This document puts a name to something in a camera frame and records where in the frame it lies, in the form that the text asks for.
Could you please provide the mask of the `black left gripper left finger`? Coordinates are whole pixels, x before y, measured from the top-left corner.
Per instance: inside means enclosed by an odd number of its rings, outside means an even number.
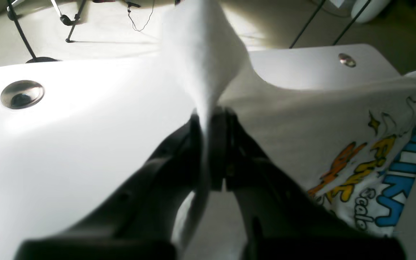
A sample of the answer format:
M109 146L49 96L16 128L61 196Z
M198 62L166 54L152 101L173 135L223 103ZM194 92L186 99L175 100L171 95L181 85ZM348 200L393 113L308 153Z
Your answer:
M195 191L201 155L198 115L163 140L101 205L55 235L25 240L17 260L176 260L178 210Z

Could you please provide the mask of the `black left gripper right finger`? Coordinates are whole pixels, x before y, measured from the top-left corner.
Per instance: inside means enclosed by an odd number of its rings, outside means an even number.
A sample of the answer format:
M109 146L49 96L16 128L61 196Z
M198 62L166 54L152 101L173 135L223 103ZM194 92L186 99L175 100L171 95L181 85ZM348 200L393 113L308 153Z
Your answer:
M209 126L211 188L223 182L247 235L242 260L404 260L397 239L368 235L317 205L246 133L236 113L216 107Z

